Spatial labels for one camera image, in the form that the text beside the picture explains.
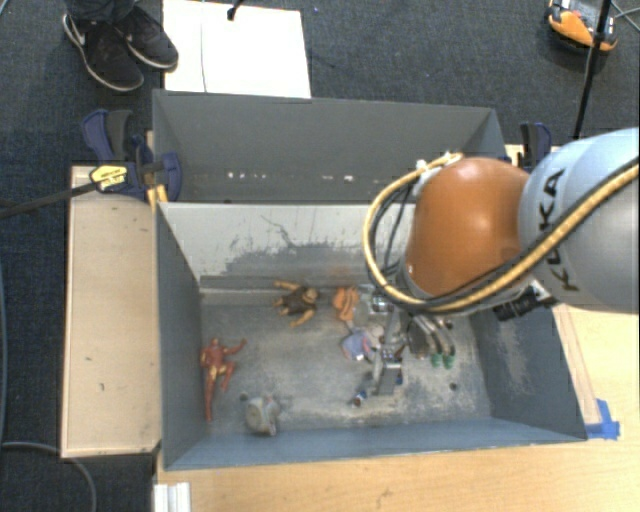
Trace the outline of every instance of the toy figure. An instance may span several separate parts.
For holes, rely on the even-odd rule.
[[[366,329],[355,329],[340,344],[344,357],[352,361],[373,361],[374,351],[384,340],[384,328],[372,325]]]
[[[290,294],[283,295],[273,303],[274,307],[280,308],[278,311],[280,316],[301,315],[300,318],[289,323],[291,327],[302,325],[315,315],[318,290],[289,281],[274,281],[273,286],[291,291]]]
[[[245,409],[247,426],[256,434],[277,433],[276,419],[280,414],[280,405],[271,395],[254,398],[249,401]]]
[[[358,294],[358,290],[355,286],[350,286],[349,288],[338,288],[336,290],[336,294],[333,296],[333,300],[331,301],[331,305],[336,310],[338,320],[346,322],[347,325],[352,325],[353,311],[359,300],[360,295]]]
[[[209,346],[200,351],[200,366],[207,369],[207,379],[204,391],[204,407],[205,417],[207,421],[212,420],[211,401],[213,393],[216,389],[216,379],[218,375],[224,375],[224,380],[220,384],[222,391],[227,390],[229,379],[236,368],[233,361],[225,361],[225,356],[237,354],[247,344],[247,340],[243,339],[240,344],[235,347],[225,347],[221,345],[218,338],[211,338]]]
[[[367,390],[362,389],[358,391],[358,393],[356,393],[356,396],[354,396],[351,399],[351,405],[353,407],[360,407],[362,405],[362,402],[366,399],[367,399]]]

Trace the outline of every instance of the orange toy figure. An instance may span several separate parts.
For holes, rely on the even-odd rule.
[[[336,310],[338,320],[351,322],[353,320],[353,310],[359,301],[360,295],[355,286],[338,288],[331,301],[331,305]]]
[[[211,401],[213,393],[216,389],[216,379],[218,375],[224,375],[224,380],[220,384],[222,391],[227,390],[229,379],[233,375],[236,365],[233,361],[225,361],[225,356],[237,354],[247,344],[247,340],[243,339],[240,344],[235,347],[225,347],[221,345],[218,338],[211,338],[209,346],[200,351],[200,366],[207,369],[207,380],[205,382],[204,391],[204,410],[207,421],[212,420]]]

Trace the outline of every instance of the gray container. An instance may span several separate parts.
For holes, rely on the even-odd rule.
[[[368,284],[367,202],[447,150],[501,156],[490,109],[225,95],[154,95],[157,152],[178,151],[180,202],[157,215],[162,447],[169,470],[478,449],[586,439],[562,344],[546,310],[507,323],[455,321],[456,364],[405,355],[390,396],[351,399],[371,367],[347,361],[336,286]],[[398,232],[401,248],[408,218]],[[384,219],[381,238],[393,218]],[[291,329],[274,279],[320,289]],[[217,336],[247,346],[204,419],[198,354]],[[273,395],[278,434],[253,434],[242,397]]]

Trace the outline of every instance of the black sneaker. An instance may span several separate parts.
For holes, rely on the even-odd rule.
[[[178,50],[162,25],[137,5],[123,19],[114,23],[129,50],[142,62],[158,69],[170,69],[178,63]]]
[[[76,24],[68,14],[62,17],[62,25],[80,50],[87,71],[98,82],[121,92],[133,91],[142,85],[142,73],[111,25],[101,22]]]

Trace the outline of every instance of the dark carpet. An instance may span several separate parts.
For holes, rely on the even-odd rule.
[[[261,1],[303,14],[315,97],[492,107],[505,140],[541,121],[570,139],[586,54],[560,45],[542,22],[543,0]],[[634,2],[620,1],[630,7]],[[142,6],[159,17],[160,0]],[[27,201],[64,189],[72,163],[89,161],[81,119],[96,108],[133,111],[151,128],[151,90],[118,94],[95,84],[60,23],[61,0],[9,0],[0,16],[0,198]],[[618,20],[620,44],[595,76],[584,134],[638,125],[640,38]],[[66,204],[0,221],[9,389],[5,440],[58,444],[64,332]],[[85,461],[98,510],[149,510],[152,460]],[[75,468],[55,457],[4,451],[0,509],[88,510]]]

